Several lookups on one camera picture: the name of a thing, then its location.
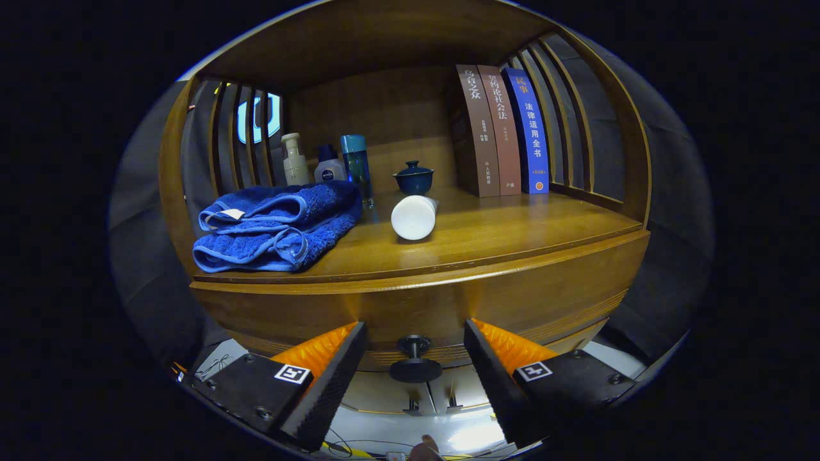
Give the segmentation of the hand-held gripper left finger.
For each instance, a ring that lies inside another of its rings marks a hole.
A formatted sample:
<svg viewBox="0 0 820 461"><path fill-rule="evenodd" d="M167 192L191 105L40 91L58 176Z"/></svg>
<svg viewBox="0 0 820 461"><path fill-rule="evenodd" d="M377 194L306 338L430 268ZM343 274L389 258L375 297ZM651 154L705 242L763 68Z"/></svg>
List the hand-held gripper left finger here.
<svg viewBox="0 0 820 461"><path fill-rule="evenodd" d="M365 352L367 329L352 322L272 358L237 355L184 385L255 432L317 451Z"/></svg>

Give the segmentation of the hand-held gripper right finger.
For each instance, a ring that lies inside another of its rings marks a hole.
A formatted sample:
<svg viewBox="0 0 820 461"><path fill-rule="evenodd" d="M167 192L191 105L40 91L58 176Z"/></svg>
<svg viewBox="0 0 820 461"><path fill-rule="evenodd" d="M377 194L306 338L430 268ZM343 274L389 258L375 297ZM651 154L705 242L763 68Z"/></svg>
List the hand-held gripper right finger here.
<svg viewBox="0 0 820 461"><path fill-rule="evenodd" d="M518 448L582 431L637 384L580 348L557 353L474 318L464 347L505 440Z"/></svg>

